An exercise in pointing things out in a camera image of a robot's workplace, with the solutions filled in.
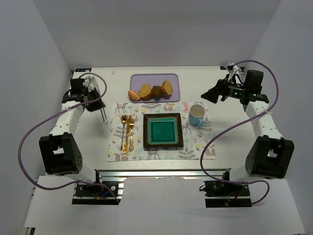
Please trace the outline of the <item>yellow bread slice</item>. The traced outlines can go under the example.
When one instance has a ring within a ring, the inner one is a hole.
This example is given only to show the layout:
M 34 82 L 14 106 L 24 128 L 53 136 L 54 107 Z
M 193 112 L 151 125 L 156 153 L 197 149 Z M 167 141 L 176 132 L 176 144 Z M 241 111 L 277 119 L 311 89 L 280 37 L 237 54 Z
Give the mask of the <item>yellow bread slice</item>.
M 152 88 L 151 88 L 151 86 L 148 83 L 143 84 L 140 87 L 139 96 L 142 99 L 149 99 L 152 96 Z

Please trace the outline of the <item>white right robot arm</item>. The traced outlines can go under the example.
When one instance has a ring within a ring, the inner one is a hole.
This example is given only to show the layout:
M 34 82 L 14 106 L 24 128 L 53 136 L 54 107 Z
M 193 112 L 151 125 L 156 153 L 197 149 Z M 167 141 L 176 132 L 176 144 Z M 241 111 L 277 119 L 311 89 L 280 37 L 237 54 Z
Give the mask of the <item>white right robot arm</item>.
M 294 151 L 294 143 L 283 138 L 270 114 L 268 97 L 261 93 L 264 74 L 248 70 L 243 84 L 236 84 L 227 75 L 215 87 L 201 95 L 212 103 L 231 97 L 238 99 L 252 124 L 256 141 L 243 165 L 223 174 L 231 184 L 246 184 L 262 179 L 283 179 Z

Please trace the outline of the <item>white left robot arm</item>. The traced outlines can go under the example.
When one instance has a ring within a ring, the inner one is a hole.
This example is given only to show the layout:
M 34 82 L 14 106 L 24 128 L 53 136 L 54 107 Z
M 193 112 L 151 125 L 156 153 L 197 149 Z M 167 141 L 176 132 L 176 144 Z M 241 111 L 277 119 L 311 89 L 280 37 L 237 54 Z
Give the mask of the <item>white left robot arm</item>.
M 67 176 L 75 181 L 100 183 L 97 170 L 83 164 L 83 157 L 74 139 L 80 117 L 85 110 L 100 111 L 107 123 L 105 103 L 100 99 L 95 74 L 70 80 L 70 89 L 62 99 L 62 111 L 48 136 L 41 137 L 39 146 L 45 171 L 49 175 Z

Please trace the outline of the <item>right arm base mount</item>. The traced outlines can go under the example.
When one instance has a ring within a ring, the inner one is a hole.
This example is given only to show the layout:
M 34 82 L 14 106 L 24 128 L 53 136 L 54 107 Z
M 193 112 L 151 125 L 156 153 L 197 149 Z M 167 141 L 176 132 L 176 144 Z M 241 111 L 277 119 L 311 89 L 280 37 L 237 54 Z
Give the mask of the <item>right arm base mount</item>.
M 199 187 L 204 192 L 207 208 L 252 207 L 248 186 L 226 184 L 220 181 L 204 181 Z

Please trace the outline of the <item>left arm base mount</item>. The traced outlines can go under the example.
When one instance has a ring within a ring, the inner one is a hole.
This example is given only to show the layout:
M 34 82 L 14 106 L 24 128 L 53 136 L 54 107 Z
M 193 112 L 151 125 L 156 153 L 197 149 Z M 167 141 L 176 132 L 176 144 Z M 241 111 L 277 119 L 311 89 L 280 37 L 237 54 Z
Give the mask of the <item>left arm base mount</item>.
M 103 181 L 120 202 L 124 183 L 119 181 Z M 104 186 L 76 184 L 74 188 L 73 205 L 118 205 L 116 199 Z

